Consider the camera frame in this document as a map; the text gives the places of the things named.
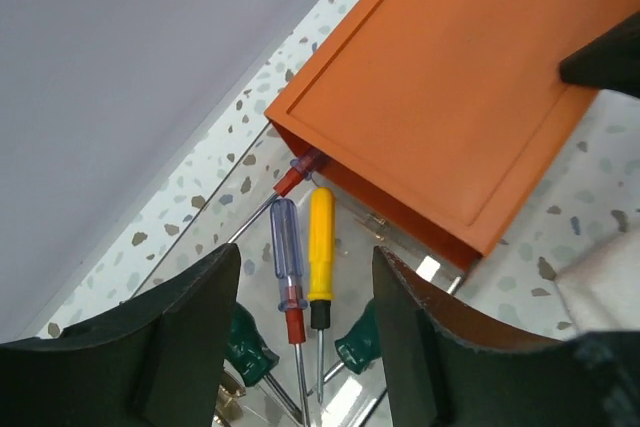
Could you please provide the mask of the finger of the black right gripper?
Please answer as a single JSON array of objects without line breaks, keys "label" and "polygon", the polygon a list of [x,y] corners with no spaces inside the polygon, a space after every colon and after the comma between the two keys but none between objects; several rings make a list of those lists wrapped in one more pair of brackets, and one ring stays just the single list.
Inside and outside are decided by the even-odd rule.
[{"label": "finger of the black right gripper", "polygon": [[559,63],[567,84],[639,94],[639,12],[635,12]]}]

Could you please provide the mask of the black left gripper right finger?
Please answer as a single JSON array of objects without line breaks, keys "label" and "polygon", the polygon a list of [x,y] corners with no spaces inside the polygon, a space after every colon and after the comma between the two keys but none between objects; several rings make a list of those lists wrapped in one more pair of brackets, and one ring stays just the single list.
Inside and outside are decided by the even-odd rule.
[{"label": "black left gripper right finger", "polygon": [[372,254],[376,324],[396,426],[636,426],[639,334],[565,341],[487,316]]}]

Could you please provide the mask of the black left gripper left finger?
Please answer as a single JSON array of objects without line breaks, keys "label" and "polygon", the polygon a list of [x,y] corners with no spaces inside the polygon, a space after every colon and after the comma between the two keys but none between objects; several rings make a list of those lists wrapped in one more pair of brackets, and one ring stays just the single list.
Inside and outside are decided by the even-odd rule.
[{"label": "black left gripper left finger", "polygon": [[212,425],[240,264],[224,244],[57,338],[2,344],[2,425]]}]

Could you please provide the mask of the stubby green screwdriver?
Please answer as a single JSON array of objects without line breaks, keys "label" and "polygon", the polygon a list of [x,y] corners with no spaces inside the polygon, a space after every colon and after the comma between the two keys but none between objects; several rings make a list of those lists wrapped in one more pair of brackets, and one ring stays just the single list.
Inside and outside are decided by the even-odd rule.
[{"label": "stubby green screwdriver", "polygon": [[246,387],[267,386],[267,393],[295,422],[302,424],[301,409],[272,374],[280,357],[267,346],[254,317],[239,302],[235,304],[225,358]]},{"label": "stubby green screwdriver", "polygon": [[379,331],[374,301],[370,300],[350,330],[334,341],[338,361],[324,374],[323,383],[331,381],[342,370],[362,374],[381,358]]}]

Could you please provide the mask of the clear drawer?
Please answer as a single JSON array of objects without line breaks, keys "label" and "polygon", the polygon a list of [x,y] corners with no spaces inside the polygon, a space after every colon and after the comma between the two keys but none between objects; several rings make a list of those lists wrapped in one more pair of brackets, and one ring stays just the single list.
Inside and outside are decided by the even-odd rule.
[{"label": "clear drawer", "polygon": [[[227,241],[273,192],[292,160],[292,153],[276,130],[264,129],[176,245],[147,276],[143,289],[160,285]],[[334,298],[331,325],[324,334],[324,374],[338,361],[334,341],[350,330],[365,305],[373,300],[371,255],[375,247],[392,250],[425,280],[446,292],[457,289],[462,272],[319,174],[312,174],[286,198],[297,207],[304,262],[302,282],[308,306],[304,310],[303,358],[310,426],[387,426],[391,414],[381,358],[360,375],[342,370],[324,384],[322,405],[316,398],[317,332],[311,328],[308,252],[311,196],[320,187],[329,188],[335,198]],[[270,207],[235,243],[241,258],[236,303],[252,314],[267,346],[280,357],[272,374],[300,408],[294,348],[288,342],[285,316],[278,310],[280,295],[274,272]],[[225,359],[216,423],[303,426],[267,391],[267,386],[246,387]]]}]

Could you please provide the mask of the yellow handled screwdriver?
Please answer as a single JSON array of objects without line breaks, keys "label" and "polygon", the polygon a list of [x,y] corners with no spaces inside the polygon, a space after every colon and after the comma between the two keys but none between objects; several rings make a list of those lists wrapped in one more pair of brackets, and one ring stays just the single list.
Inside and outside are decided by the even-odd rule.
[{"label": "yellow handled screwdriver", "polygon": [[311,196],[308,252],[311,328],[317,332],[315,392],[320,405],[324,401],[324,334],[331,325],[331,303],[334,298],[334,249],[335,198],[329,188],[320,187]]}]

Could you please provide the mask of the red blue clear screwdriver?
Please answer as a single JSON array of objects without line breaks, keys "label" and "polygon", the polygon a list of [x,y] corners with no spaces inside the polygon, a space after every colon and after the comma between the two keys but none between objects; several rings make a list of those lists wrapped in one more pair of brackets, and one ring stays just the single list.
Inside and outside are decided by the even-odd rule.
[{"label": "red blue clear screwdriver", "polygon": [[301,423],[310,426],[303,344],[306,342],[304,310],[308,306],[303,293],[302,247],[296,204],[277,199],[270,207],[270,228],[274,254],[274,272],[278,280],[278,310],[285,316],[288,342],[294,348],[300,396]]}]

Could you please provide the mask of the orange drawer cabinet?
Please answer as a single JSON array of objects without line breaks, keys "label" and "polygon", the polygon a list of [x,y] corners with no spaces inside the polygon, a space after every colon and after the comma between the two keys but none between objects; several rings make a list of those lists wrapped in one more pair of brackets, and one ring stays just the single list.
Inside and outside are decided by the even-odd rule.
[{"label": "orange drawer cabinet", "polygon": [[559,63],[639,0],[359,0],[268,107],[295,153],[454,265],[488,256],[588,110]]}]

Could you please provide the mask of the white folded towel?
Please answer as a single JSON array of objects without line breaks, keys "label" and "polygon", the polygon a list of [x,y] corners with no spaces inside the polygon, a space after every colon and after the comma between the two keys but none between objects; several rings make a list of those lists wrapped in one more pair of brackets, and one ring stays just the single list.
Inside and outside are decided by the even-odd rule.
[{"label": "white folded towel", "polygon": [[637,331],[639,230],[598,246],[565,268],[555,284],[578,331]]}]

